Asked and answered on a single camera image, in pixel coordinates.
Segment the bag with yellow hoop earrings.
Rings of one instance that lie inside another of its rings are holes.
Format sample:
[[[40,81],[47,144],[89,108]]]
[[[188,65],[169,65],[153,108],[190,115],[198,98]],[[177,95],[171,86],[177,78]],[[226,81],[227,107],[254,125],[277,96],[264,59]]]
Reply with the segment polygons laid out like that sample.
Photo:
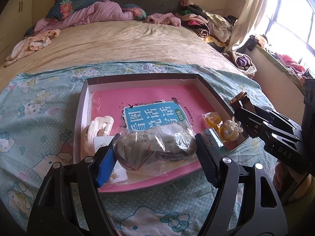
[[[218,134],[218,136],[220,137],[220,139],[224,141],[224,138],[221,135],[221,131],[220,131],[221,124],[223,122],[219,114],[217,112],[208,112],[208,113],[201,114],[201,116],[203,117],[205,123],[209,126],[209,128],[213,128]]]

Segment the pink children's book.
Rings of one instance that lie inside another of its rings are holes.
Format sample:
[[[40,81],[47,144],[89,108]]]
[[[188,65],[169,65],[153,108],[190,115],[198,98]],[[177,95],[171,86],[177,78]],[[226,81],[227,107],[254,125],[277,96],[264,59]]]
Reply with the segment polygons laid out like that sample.
[[[111,135],[124,128],[143,131],[152,127],[186,120],[194,133],[206,128],[201,114],[217,112],[225,116],[225,109],[208,87],[198,83],[105,89],[92,92],[91,118],[111,116],[114,124]],[[153,166],[150,174],[127,172],[127,181],[104,184],[101,192],[125,192],[153,187],[200,170],[197,158]]]

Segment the peach clothing on bed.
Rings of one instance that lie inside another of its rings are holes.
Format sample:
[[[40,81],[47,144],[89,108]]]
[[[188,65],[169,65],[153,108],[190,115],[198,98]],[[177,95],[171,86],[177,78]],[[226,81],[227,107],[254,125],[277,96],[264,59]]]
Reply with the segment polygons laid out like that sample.
[[[11,54],[5,59],[3,67],[8,67],[34,52],[51,45],[52,39],[58,37],[60,32],[60,29],[49,30],[20,41],[15,45]]]

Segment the shallow cardboard box tray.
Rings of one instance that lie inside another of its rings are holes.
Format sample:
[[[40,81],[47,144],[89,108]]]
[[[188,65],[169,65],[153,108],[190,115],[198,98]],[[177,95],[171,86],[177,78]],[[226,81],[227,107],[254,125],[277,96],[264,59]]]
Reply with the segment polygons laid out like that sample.
[[[104,137],[86,139],[97,117],[113,123]],[[77,108],[74,162],[93,155],[116,134],[144,131],[185,122],[201,133],[214,120],[219,126],[234,113],[206,80],[197,74],[136,74],[88,78]]]

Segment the cream curtain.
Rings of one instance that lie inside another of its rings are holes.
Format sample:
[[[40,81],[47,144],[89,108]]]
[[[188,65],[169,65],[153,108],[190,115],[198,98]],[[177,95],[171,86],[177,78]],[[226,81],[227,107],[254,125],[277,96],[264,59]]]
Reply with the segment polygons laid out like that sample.
[[[244,45],[248,35],[259,25],[266,11],[268,0],[245,0],[244,8],[232,28],[229,45],[225,52]]]

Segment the floral dark pillow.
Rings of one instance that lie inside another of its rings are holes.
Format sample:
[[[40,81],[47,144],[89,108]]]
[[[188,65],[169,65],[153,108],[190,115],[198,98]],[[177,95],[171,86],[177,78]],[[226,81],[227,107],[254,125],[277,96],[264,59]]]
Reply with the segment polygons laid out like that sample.
[[[46,18],[62,21],[76,11],[84,9],[95,2],[104,2],[105,0],[58,0],[51,7]]]

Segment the cream wardrobe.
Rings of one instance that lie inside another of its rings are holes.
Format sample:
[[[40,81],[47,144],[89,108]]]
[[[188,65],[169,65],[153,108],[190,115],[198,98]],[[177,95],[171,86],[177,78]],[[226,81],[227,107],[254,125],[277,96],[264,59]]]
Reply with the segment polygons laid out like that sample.
[[[9,0],[1,13],[1,63],[32,26],[32,0]]]

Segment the floral bag with clothes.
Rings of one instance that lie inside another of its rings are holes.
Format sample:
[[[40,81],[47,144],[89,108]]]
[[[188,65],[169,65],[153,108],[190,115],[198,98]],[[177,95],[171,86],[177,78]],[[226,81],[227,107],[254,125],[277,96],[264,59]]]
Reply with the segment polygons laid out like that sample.
[[[230,51],[228,53],[232,63],[248,78],[253,79],[257,68],[247,54]]]

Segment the brown wooden clip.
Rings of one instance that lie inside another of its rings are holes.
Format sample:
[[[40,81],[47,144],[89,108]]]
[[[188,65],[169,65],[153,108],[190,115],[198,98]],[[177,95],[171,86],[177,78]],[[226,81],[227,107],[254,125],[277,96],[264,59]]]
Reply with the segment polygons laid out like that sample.
[[[233,108],[234,111],[239,108],[244,108],[252,113],[256,113],[256,110],[251,103],[249,97],[247,96],[246,91],[241,91],[235,97],[230,100],[230,106]]]

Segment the lilac crumpled duvet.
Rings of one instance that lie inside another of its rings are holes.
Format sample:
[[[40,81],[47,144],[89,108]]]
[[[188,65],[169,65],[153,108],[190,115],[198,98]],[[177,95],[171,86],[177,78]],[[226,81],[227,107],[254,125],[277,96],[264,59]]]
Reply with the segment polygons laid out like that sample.
[[[96,22],[129,21],[134,19],[134,14],[130,11],[123,11],[118,3],[111,1],[95,2],[84,9],[74,12],[62,21],[53,18],[40,19],[36,23],[33,33],[39,34],[55,29],[63,30],[71,26],[87,25]]]

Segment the cream pearl claw clip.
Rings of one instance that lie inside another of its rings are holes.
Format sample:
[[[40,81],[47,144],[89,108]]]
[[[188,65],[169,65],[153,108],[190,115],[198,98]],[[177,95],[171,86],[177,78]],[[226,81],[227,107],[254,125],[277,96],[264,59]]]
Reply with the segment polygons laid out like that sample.
[[[232,117],[231,120],[225,120],[225,122],[220,125],[220,136],[225,142],[236,141],[243,131],[244,129],[241,127],[241,123],[236,122],[234,117]]]

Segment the beige bed cover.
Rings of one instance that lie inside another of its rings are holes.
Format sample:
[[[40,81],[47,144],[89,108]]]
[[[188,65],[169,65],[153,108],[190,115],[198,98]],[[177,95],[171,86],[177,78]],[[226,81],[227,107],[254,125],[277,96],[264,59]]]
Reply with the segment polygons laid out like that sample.
[[[184,27],[109,21],[66,28],[49,46],[1,67],[1,89],[19,73],[106,61],[171,62],[239,73],[231,62]]]

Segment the pink fluffy garment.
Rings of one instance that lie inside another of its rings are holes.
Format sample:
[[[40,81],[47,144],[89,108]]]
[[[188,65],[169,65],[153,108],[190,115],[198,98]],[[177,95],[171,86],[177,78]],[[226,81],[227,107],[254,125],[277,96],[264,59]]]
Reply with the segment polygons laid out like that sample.
[[[146,23],[151,23],[155,25],[171,25],[174,27],[180,27],[181,26],[181,20],[180,18],[177,18],[174,14],[172,13],[154,13],[145,19]]]

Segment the cream flower hair clip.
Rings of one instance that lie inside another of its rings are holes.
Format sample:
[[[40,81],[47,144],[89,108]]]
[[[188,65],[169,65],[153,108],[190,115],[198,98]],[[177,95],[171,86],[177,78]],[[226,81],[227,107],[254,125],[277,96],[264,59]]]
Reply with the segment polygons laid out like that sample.
[[[85,156],[94,155],[94,138],[97,136],[109,136],[114,124],[111,116],[96,117],[90,122],[81,135],[81,154]]]

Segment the pile of clothes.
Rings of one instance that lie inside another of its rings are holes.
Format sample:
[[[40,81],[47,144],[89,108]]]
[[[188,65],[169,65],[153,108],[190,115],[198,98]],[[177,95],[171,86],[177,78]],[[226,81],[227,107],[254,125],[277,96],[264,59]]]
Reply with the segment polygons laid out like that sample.
[[[208,44],[213,43],[220,48],[226,48],[229,45],[232,27],[238,18],[212,14],[190,0],[181,0],[179,7],[176,17],[181,20],[183,27],[194,32]]]

